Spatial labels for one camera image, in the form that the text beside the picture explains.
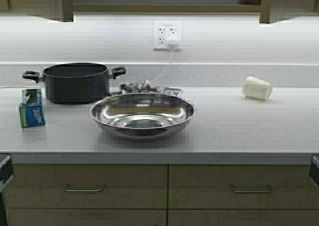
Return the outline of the robot base left corner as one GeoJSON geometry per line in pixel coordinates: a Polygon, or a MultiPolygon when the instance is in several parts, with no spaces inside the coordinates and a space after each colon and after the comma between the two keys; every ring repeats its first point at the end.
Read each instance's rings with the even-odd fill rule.
{"type": "Polygon", "coordinates": [[[13,164],[10,154],[0,155],[0,193],[13,179],[13,164]]]}

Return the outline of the robot base right corner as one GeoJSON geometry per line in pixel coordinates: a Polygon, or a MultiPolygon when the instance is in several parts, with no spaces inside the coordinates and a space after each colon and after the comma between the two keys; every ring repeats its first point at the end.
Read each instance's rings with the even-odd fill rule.
{"type": "Polygon", "coordinates": [[[310,166],[310,179],[318,187],[319,186],[319,155],[313,155],[310,166]]]}

